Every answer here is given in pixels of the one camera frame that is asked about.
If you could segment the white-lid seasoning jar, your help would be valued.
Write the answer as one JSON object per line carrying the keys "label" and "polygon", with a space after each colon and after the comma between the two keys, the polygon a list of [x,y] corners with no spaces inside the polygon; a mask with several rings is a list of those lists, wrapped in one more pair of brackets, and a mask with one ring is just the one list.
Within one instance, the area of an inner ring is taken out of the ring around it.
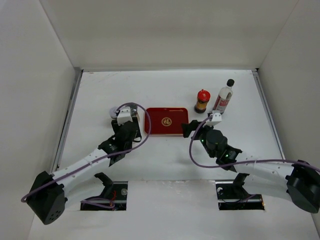
{"label": "white-lid seasoning jar", "polygon": [[113,120],[116,120],[118,115],[119,115],[120,110],[118,109],[117,106],[112,107],[109,109],[109,115]]}

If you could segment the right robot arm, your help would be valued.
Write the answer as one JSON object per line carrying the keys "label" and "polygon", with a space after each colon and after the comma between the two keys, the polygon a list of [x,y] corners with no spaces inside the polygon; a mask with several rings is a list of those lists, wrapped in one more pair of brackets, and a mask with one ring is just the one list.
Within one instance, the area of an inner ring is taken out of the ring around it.
{"label": "right robot arm", "polygon": [[212,169],[223,169],[237,174],[232,192],[238,198],[247,194],[261,194],[292,202],[308,213],[320,210],[320,170],[303,160],[247,159],[238,161],[241,149],[228,144],[228,139],[216,130],[208,119],[183,123],[184,138],[200,141],[210,158]]}

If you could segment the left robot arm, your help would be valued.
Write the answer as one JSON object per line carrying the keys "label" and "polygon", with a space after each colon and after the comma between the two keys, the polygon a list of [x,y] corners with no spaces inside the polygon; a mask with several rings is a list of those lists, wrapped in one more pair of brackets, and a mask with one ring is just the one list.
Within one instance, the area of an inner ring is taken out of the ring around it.
{"label": "left robot arm", "polygon": [[93,152],[76,163],[53,173],[39,173],[29,193],[22,201],[33,210],[44,225],[57,220],[65,208],[93,197],[108,199],[113,181],[106,169],[129,153],[133,143],[141,142],[142,135],[136,117],[118,125],[111,122],[114,134]]}

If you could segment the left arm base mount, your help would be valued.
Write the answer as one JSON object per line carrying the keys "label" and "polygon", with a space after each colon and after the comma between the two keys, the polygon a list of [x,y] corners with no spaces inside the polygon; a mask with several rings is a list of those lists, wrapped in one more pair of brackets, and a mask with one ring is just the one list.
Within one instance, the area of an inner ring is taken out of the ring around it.
{"label": "left arm base mount", "polygon": [[126,211],[128,187],[127,181],[112,181],[104,173],[94,175],[103,185],[100,195],[92,196],[80,203],[81,211]]}

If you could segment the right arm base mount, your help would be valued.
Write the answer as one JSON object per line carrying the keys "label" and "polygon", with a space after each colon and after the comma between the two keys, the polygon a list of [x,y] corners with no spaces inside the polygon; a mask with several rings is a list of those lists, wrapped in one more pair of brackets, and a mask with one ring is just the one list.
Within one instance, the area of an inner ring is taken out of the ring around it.
{"label": "right arm base mount", "polygon": [[265,210],[260,194],[249,194],[244,189],[248,174],[239,173],[234,180],[215,182],[218,208],[220,211]]}

